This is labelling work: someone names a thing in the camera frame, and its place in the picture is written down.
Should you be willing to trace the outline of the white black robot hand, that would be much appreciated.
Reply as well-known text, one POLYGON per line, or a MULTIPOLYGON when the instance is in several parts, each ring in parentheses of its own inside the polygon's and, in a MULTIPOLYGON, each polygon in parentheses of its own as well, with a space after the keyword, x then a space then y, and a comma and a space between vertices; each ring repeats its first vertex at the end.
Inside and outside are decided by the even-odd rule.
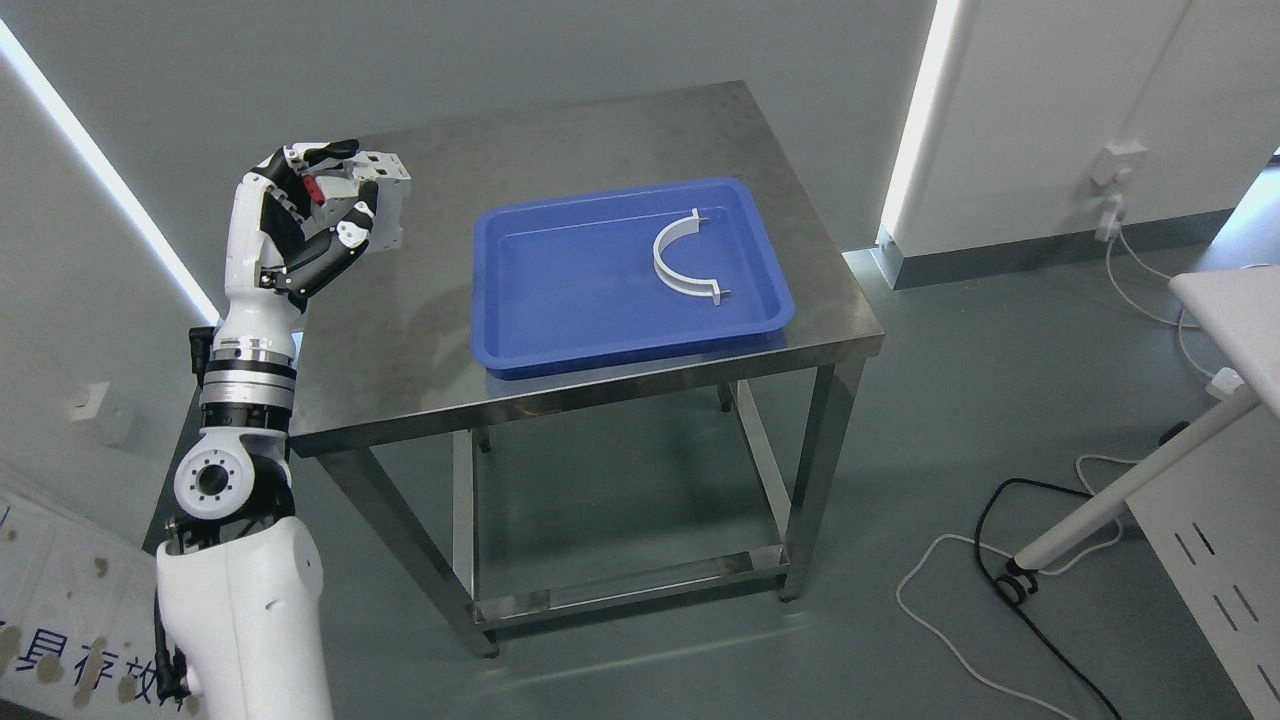
POLYGON ((236 187, 227 236, 227 318, 215 348, 296 351, 292 334, 310 299, 351 266, 378 227, 379 187, 364 181, 353 205, 323 223, 317 173, 346 167, 356 138, 294 142, 251 168, 236 187))

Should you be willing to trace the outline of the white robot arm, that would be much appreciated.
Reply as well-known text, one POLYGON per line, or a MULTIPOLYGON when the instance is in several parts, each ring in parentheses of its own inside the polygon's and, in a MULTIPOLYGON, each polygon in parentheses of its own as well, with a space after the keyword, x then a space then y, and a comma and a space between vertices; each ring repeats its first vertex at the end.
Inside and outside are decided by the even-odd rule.
POLYGON ((155 691, 212 719, 330 719, 323 564, 289 468, 293 357, 211 327, 189 355, 200 429, 156 551, 155 691))

